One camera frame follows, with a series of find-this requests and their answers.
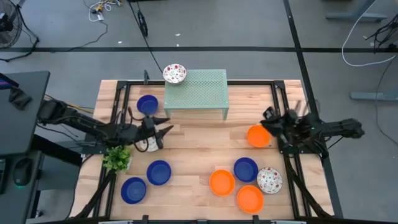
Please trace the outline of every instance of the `blue bowl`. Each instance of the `blue bowl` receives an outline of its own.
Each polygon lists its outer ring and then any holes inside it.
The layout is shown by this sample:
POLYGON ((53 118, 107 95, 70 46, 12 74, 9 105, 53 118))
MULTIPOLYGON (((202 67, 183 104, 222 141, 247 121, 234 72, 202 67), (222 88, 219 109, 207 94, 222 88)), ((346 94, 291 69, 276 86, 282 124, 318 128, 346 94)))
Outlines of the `blue bowl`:
POLYGON ((126 180, 121 189, 122 199, 129 204, 140 202, 147 193, 145 182, 138 177, 126 180))
POLYGON ((252 182, 256 179, 259 168, 252 159, 242 157, 235 162, 235 176, 243 182, 252 182))
POLYGON ((172 168, 166 161, 158 160, 151 163, 147 169, 147 178, 151 184, 163 185, 172 175, 172 168))
POLYGON ((145 95, 137 101, 137 109, 143 114, 153 115, 157 111, 159 102, 152 95, 145 95))

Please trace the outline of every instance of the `fan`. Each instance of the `fan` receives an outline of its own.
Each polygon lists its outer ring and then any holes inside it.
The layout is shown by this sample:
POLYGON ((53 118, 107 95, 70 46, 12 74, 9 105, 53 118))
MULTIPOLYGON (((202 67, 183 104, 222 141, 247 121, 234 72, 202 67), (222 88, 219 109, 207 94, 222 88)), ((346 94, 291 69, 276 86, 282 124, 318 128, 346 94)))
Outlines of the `fan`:
MULTIPOLYGON (((2 61, 9 62, 30 55, 39 42, 39 38, 26 26, 24 18, 22 17, 20 8, 24 2, 25 0, 20 0, 19 3, 15 5, 11 0, 0 0, 0 50, 8 49, 17 42, 21 35, 21 31, 24 31, 22 30, 22 25, 36 38, 36 40, 34 43, 31 41, 32 47, 26 54, 9 59, 0 58, 2 61)), ((24 32, 30 39, 30 35, 26 31, 24 32)))

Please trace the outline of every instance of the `white cable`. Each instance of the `white cable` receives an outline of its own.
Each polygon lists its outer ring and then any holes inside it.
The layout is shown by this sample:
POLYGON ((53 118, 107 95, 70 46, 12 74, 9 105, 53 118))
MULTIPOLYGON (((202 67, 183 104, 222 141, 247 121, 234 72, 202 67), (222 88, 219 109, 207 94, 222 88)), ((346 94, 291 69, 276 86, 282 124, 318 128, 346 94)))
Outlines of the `white cable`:
POLYGON ((341 55, 343 56, 343 60, 344 60, 344 62, 345 62, 347 65, 349 65, 349 66, 352 66, 352 67, 364 67, 364 66, 368 66, 368 65, 377 65, 377 64, 380 64, 380 63, 388 62, 388 61, 394 59, 394 58, 397 56, 397 55, 394 55, 393 57, 391 57, 391 58, 389 58, 389 59, 385 59, 385 60, 380 61, 380 62, 371 62, 371 63, 362 64, 362 65, 354 65, 354 64, 351 64, 351 63, 347 62, 347 60, 346 60, 346 58, 345 58, 345 56, 344 56, 344 46, 347 44, 347 41, 348 41, 349 37, 351 36, 351 33, 353 32, 353 30, 354 30, 356 24, 362 19, 362 17, 365 15, 365 13, 373 6, 373 4, 374 4, 376 1, 377 1, 377 0, 375 0, 375 1, 368 7, 368 9, 362 13, 362 15, 358 18, 358 20, 354 23, 353 28, 351 28, 350 32, 348 33, 348 36, 347 36, 346 41, 344 41, 344 44, 343 44, 343 46, 341 47, 341 55))
POLYGON ((109 2, 109 1, 105 1, 105 0, 100 0, 99 2, 97 2, 97 3, 95 3, 95 4, 93 4, 93 5, 91 5, 90 6, 90 8, 89 8, 89 10, 88 10, 88 19, 90 20, 90 22, 97 22, 97 21, 100 21, 101 19, 95 19, 95 20, 92 20, 91 19, 91 9, 94 7, 94 6, 97 6, 97 5, 99 5, 99 4, 104 4, 104 8, 109 12, 109 11, 111 11, 112 10, 112 4, 117 4, 116 2, 109 2))
POLYGON ((101 4, 101 3, 102 3, 102 1, 99 1, 99 2, 97 2, 97 3, 93 4, 93 5, 91 5, 90 8, 88 9, 88 19, 90 20, 90 22, 97 22, 97 21, 100 21, 100 19, 96 19, 96 20, 92 20, 92 19, 91 19, 91 9, 92 9, 94 6, 99 5, 99 4, 101 4))

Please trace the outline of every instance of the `black desk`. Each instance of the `black desk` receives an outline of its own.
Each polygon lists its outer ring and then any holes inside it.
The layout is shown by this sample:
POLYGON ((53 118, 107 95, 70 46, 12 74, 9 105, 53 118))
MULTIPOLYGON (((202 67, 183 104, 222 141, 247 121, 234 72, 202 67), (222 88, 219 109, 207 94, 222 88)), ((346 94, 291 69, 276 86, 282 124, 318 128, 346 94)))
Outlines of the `black desk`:
POLYGON ((7 159, 4 193, 0 195, 0 223, 24 224, 35 213, 39 201, 37 186, 44 155, 79 166, 80 154, 65 149, 34 134, 37 113, 43 100, 49 72, 5 74, 19 83, 19 88, 32 97, 24 111, 8 102, 9 90, 0 90, 0 157, 7 159), (32 177, 25 187, 17 187, 12 179, 15 163, 24 157, 33 160, 32 177))
POLYGON ((36 116, 47 88, 50 72, 5 74, 19 83, 19 88, 32 97, 25 110, 8 103, 10 90, 0 90, 0 156, 25 153, 30 149, 36 127, 36 116))

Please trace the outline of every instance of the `bowl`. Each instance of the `bowl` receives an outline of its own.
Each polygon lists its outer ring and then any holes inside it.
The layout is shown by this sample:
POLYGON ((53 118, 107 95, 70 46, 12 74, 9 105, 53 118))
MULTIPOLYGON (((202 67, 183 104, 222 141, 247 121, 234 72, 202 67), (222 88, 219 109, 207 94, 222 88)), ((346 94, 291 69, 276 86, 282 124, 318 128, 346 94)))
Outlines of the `bowl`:
POLYGON ((187 77, 187 69, 180 64, 171 64, 163 69, 163 78, 166 82, 178 85, 187 77))
POLYGON ((259 168, 252 159, 242 157, 235 162, 235 176, 243 182, 252 182, 256 179, 259 168))
POLYGON ((257 184, 267 194, 276 194, 282 189, 282 176, 271 167, 262 168, 257 175, 257 184))
POLYGON ((149 143, 148 150, 146 150, 147 152, 155 152, 155 151, 159 150, 159 147, 156 144, 155 136, 152 136, 152 137, 149 137, 147 139, 139 141, 138 145, 139 145, 141 150, 145 150, 147 148, 147 140, 148 140, 148 143, 149 143))
POLYGON ((248 143, 254 147, 266 147, 271 141, 271 134, 258 124, 249 128, 247 139, 248 143))
POLYGON ((214 194, 227 196, 235 188, 235 179, 227 170, 216 170, 210 176, 209 186, 214 194))
POLYGON ((246 213, 260 212, 264 204, 262 192, 255 186, 247 185, 238 192, 238 205, 246 213))
POLYGON ((153 185, 164 185, 172 175, 172 168, 166 161, 158 160, 147 169, 148 181, 153 185))
POLYGON ((157 111, 159 102, 157 98, 152 95, 145 95, 139 98, 137 101, 137 109, 145 115, 153 115, 157 111))
POLYGON ((120 193, 126 203, 136 204, 145 197, 147 186, 141 178, 131 177, 123 183, 120 193))

